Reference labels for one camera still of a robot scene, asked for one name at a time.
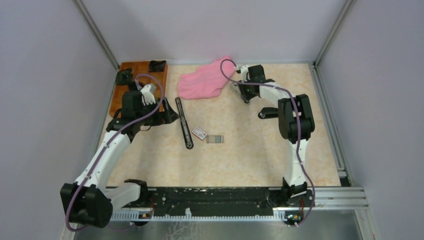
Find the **red white staple box sleeve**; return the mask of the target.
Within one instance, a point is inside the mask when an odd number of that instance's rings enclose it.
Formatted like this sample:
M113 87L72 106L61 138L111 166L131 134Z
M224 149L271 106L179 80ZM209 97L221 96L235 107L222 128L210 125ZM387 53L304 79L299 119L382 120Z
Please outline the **red white staple box sleeve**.
M208 136L208 134L199 127L195 127L191 132L201 141L203 141Z

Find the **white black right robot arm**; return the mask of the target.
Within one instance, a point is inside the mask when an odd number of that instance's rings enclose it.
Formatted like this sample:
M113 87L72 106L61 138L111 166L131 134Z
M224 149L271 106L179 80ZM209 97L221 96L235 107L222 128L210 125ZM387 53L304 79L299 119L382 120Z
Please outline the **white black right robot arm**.
M306 149L315 121L310 99L306 94L294 95L272 79L267 79L262 65L237 66L241 80L236 83L245 103L259 97L274 104L280 135L287 143L287 167L282 182L281 199L287 206L295 206L307 194L305 170Z

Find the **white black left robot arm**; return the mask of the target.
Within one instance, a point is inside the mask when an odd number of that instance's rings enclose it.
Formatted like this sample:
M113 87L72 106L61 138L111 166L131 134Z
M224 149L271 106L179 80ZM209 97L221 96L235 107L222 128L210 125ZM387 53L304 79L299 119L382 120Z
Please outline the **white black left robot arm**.
M107 183L142 126L167 125L178 118L164 95L157 98L146 88L123 94L122 106L107 124L92 160L73 183L65 183L60 189L68 230L77 231L71 224L104 228L117 210L130 204L138 207L151 204L151 195L143 180L127 179L115 188L108 188Z

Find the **beige and black stapler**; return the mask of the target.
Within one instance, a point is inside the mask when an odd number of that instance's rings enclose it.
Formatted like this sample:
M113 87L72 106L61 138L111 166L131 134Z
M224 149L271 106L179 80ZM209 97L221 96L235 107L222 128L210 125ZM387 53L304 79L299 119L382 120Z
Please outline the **beige and black stapler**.
M234 83L234 82L230 83L229 89L236 95L238 99L245 102L244 94L241 92L241 89L237 83Z

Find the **pink cloth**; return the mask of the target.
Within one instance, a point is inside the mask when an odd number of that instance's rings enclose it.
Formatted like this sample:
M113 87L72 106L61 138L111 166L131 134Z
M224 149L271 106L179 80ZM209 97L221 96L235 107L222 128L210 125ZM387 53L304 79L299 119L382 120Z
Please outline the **pink cloth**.
M185 100L211 99L218 97L236 68L231 62L221 62L230 57L224 56L212 63L201 65L192 73L182 74L177 84L177 94Z

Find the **dark rolled sock back right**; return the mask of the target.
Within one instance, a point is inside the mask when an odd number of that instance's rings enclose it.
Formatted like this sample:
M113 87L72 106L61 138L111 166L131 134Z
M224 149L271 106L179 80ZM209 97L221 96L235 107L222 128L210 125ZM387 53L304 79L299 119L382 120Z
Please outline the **dark rolled sock back right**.
M166 66L167 66L166 60L151 60L148 65L148 72L149 73L164 72Z

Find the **orange wooden compartment tray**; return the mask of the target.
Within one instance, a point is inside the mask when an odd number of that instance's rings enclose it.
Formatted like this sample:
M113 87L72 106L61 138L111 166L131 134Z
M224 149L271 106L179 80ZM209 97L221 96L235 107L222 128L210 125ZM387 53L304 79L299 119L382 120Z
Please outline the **orange wooden compartment tray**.
M119 70L123 71L125 69L131 68L131 73L133 74L132 81L135 80L135 77L139 74L148 74L156 78L161 84L163 90L166 90L167 85L167 74L168 74L168 64L164 65L162 71L159 72L149 72L149 64L150 61L130 61L121 63ZM138 79L143 84L154 84L156 86L156 90L154 92L154 96L159 98L161 96L161 91L159 85L151 78L142 76ZM126 85L116 85L114 87L112 100L110 103L108 114L113 117L116 110L122 107L122 96L123 94L129 90L129 87Z

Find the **dark rolled sock back left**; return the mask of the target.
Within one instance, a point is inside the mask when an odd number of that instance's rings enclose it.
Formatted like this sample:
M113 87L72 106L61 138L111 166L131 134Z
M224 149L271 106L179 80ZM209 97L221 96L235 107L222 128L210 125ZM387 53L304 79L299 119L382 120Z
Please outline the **dark rolled sock back left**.
M126 86L133 81L132 68L126 68L124 70L119 70L115 76L115 85L116 86Z

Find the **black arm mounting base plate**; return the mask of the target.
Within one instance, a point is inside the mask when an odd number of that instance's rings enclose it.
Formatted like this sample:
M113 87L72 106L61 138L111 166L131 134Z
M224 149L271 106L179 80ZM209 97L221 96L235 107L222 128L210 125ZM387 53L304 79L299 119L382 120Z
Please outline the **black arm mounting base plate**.
M126 208L147 208L155 217L267 217L275 208L310 207L312 191L290 198L281 187L153 187Z

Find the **aluminium frame corner post right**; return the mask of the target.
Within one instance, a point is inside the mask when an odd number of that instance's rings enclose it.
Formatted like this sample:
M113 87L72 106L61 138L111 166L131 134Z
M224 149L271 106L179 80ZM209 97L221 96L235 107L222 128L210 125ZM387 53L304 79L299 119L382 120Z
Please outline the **aluminium frame corner post right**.
M327 52L329 51L329 49L332 45L332 43L336 39L337 34L341 30L346 17L350 13L350 11L352 10L352 8L354 7L356 2L357 2L356 0L346 0L344 2L343 7L342 7L339 15L337 16L334 24L332 25L331 30L330 30L323 46L321 47L315 61L313 62L313 65L316 69L322 63L324 57L326 56Z

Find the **aluminium frame corner post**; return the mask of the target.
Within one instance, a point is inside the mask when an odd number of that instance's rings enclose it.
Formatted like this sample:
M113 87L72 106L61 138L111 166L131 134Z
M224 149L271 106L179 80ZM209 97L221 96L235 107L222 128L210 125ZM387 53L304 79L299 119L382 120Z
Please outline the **aluminium frame corner post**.
M95 23L93 17L91 16L88 8L86 7L85 3L82 0L72 0L73 4L75 5L76 9L81 14L84 22L88 26L90 32L95 37L97 43L99 44L102 51L105 53L107 59L111 63L112 67L115 70L119 70L120 64L117 61L115 55L113 54L111 48L107 44L107 41L105 40L104 36L102 35L100 29L98 28L97 24Z
M341 30L346 17L350 13L350 11L352 10L352 8L354 7L356 2L357 2L356 0L346 0L344 2L343 7L342 7L339 15L337 16L334 24L332 25L331 30L330 30L323 46L321 47L315 61L313 62L313 65L316 69L322 63L324 57L326 56L327 52L329 51L329 49L332 45L332 43L336 39L337 34Z

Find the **aluminium frame rail right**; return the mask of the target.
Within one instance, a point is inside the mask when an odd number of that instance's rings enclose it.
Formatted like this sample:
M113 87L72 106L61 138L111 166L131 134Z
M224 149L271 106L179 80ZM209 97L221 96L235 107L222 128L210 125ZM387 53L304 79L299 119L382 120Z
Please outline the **aluminium frame rail right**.
M324 84L319 73L319 69L314 62L310 62L308 64L308 67L311 73L318 102L320 104L340 184L342 187L352 187L353 185L351 183L345 155L343 153L339 134L336 128L335 121L333 119L333 114L331 112L330 102L326 94Z

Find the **aluminium frame rail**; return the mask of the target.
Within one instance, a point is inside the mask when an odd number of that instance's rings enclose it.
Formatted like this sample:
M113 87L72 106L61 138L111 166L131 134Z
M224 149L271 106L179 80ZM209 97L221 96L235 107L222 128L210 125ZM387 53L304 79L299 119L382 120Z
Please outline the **aluminium frame rail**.
M336 128L335 121L333 119L333 114L331 112L330 102L326 94L324 84L319 73L319 69L314 62L310 62L308 64L308 67L311 73L318 102L320 104L340 184L342 187L352 187L353 185L351 183L345 155L343 153L339 134Z
M136 200L141 200L144 193L150 188L146 188L142 193L137 195ZM312 192L312 201L310 206L316 208L324 208L328 210L347 210L347 209L367 209L369 207L365 192L362 188L357 187L310 187L308 190ZM125 206L131 202L127 202L122 209L138 209L126 208Z

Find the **aluminium frame corner post left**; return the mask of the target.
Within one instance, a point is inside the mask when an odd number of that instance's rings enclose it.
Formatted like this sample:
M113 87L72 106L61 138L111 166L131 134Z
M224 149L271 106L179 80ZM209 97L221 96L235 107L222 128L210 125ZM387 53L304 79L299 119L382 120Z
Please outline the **aluminium frame corner post left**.
M105 40L104 36L102 35L100 29L98 28L97 24L95 23L93 17L91 16L88 8L86 7L85 3L82 0L72 0L73 4L75 5L76 9L81 14L84 22L88 26L90 32L95 37L97 43L99 44L102 51L105 53L107 59L111 63L112 67L115 70L119 70L120 64L117 61L115 55L113 54L111 48L107 44L107 41Z

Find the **aluminium front frame rail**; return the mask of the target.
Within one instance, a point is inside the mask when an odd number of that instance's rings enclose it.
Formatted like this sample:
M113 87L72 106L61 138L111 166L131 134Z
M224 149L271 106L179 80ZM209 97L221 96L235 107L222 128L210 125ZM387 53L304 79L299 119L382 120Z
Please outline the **aluminium front frame rail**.
M146 188L142 193L137 195L136 200L141 200L144 193L150 188ZM362 188L357 187L310 187L308 190L312 192L312 201L310 206L316 208L324 208L328 210L347 210L347 209L367 209L369 207L365 192ZM138 209L126 208L125 206L131 202L127 202L122 209Z

